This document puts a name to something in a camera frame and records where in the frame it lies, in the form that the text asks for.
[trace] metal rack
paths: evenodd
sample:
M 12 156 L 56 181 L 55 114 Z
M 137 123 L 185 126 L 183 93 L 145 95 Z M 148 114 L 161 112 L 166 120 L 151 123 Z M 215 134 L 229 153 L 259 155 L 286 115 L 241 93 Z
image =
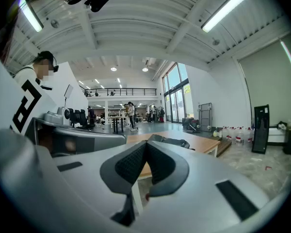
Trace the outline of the metal rack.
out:
M 204 103 L 198 106 L 200 131 L 211 132 L 212 103 Z

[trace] person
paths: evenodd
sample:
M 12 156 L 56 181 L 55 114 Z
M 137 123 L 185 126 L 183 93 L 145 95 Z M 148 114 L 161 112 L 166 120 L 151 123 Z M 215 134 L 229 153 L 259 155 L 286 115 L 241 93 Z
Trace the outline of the person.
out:
M 134 116 L 135 116 L 135 106 L 132 102 L 128 102 L 128 114 L 129 114 L 129 120 L 131 123 L 131 127 L 132 129 L 130 131 L 136 131 L 136 124 L 135 124 L 135 120 L 134 120 Z
M 129 128 L 130 127 L 129 114 L 128 114 L 129 106 L 128 106 L 128 104 L 124 104 L 124 107 L 125 107 L 125 116 L 126 116 L 126 118 L 125 118 L 126 126 L 125 127 Z
M 164 122 L 164 115 L 165 115 L 165 111 L 164 111 L 164 109 L 162 107 L 161 108 L 161 117 L 160 117 L 161 122 Z
M 23 85 L 27 80 L 37 82 L 39 85 L 45 76 L 57 72 L 58 66 L 53 65 L 54 56 L 49 51 L 42 51 L 35 57 L 31 65 L 23 67 L 13 77 L 14 80 Z

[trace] black chair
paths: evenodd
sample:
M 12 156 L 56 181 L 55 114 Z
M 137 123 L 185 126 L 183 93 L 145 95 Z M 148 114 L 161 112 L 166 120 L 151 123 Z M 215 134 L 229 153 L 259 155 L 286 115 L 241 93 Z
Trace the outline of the black chair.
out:
M 87 118 L 86 118 L 86 115 L 85 115 L 85 110 L 81 110 L 80 118 L 81 118 L 80 124 L 81 125 L 87 125 Z
M 70 121 L 71 121 L 71 125 L 74 126 L 75 123 L 77 123 L 76 120 L 76 115 L 73 112 L 73 109 L 68 108 L 69 112 L 70 112 Z
M 74 114 L 76 115 L 76 122 L 78 122 L 79 124 L 81 124 L 81 115 L 80 115 L 80 111 L 79 110 L 75 110 Z

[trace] ceiling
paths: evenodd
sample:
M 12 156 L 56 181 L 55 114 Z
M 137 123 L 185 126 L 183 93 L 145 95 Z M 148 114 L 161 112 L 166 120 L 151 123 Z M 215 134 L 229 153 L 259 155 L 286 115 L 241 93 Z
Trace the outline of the ceiling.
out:
M 119 101 L 108 101 L 108 107 L 113 107 L 115 105 L 120 105 L 120 103 L 122 105 L 124 105 L 125 103 L 128 103 L 129 101 L 123 101 L 123 100 L 119 100 Z M 136 106 L 136 109 L 138 109 L 138 105 L 141 103 L 141 107 L 145 107 L 146 105 L 152 105 L 156 102 L 156 100 L 132 100 L 130 101 L 132 102 L 135 106 Z M 105 102 L 104 101 L 88 101 L 88 106 L 91 106 L 92 108 L 101 108 L 103 109 L 103 106 L 105 106 Z
M 153 79 L 164 60 L 208 70 L 211 62 L 284 17 L 274 0 L 245 0 L 209 33 L 202 31 L 201 25 L 225 1 L 110 0 L 93 13 L 83 2 L 33 0 L 44 29 L 35 32 L 19 14 L 7 68 L 15 72 L 38 52 L 49 50 L 59 63 L 69 61 L 81 80 Z M 58 21 L 57 29 L 52 19 Z M 155 58 L 147 73 L 141 71 L 145 57 Z M 115 73 L 113 66 L 119 67 Z

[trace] table leg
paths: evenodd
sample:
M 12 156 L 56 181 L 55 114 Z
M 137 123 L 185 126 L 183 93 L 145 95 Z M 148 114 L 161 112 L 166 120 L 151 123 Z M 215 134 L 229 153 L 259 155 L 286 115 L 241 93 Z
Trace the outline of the table leg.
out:
M 137 211 L 139 215 L 143 211 L 142 203 L 141 203 L 141 198 L 140 198 L 140 192 L 139 192 L 139 187 L 138 187 L 138 180 L 136 180 L 135 184 L 131 188 L 132 195 L 134 197 L 134 201 L 137 207 Z
M 218 146 L 216 146 L 214 149 L 214 155 L 213 155 L 214 157 L 217 157 L 217 152 L 218 152 Z
M 116 133 L 118 134 L 118 129 L 117 129 L 117 118 L 115 119 L 115 126 L 116 126 Z

